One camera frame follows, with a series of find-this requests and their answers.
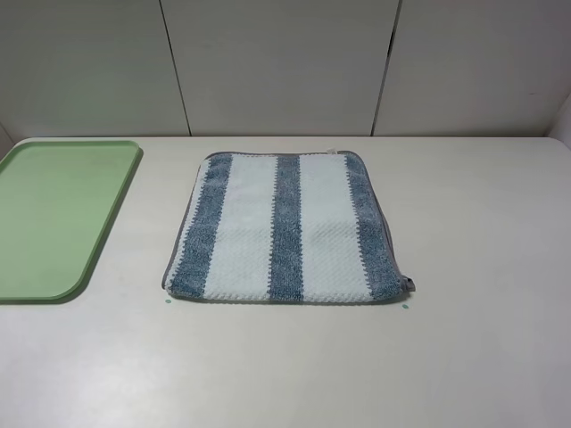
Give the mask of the light green plastic tray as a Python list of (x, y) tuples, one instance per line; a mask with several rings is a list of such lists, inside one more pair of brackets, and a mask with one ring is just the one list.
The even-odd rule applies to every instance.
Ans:
[(143, 157), (132, 141), (29, 141), (1, 161), (1, 300), (60, 301), (93, 271)]

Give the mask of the blue white striped towel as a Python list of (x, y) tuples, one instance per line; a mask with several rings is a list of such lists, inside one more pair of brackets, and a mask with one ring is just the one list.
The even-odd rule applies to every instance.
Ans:
[(415, 291), (362, 158), (215, 152), (201, 163), (163, 289), (224, 303), (373, 304)]

